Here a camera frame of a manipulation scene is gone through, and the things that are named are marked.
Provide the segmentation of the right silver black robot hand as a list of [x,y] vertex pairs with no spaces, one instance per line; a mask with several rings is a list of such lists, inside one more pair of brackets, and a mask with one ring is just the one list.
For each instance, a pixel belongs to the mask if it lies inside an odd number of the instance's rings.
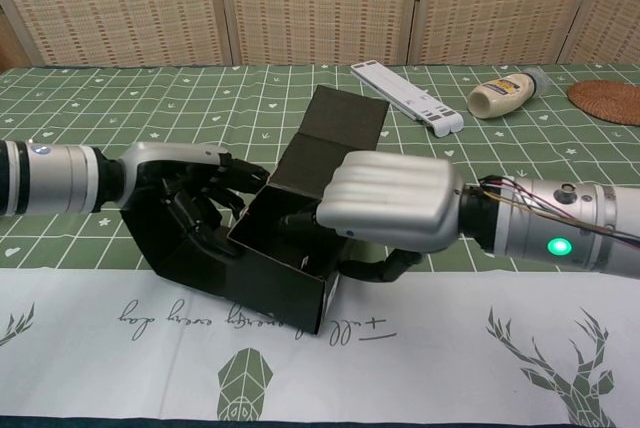
[[460,233],[464,180],[450,161],[382,151],[348,153],[321,199],[276,223],[277,232],[300,241],[331,234],[389,247],[375,263],[342,261],[338,272],[372,283],[390,283],[426,254],[452,245]]

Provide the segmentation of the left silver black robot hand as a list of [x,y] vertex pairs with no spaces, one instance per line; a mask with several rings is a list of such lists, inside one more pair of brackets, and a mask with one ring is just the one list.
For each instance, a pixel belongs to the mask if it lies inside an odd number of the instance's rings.
[[215,144],[139,142],[120,158],[123,192],[117,201],[127,229],[151,265],[185,241],[196,252],[228,262],[239,256],[216,230],[217,206],[239,218],[242,193],[256,194],[269,172]]

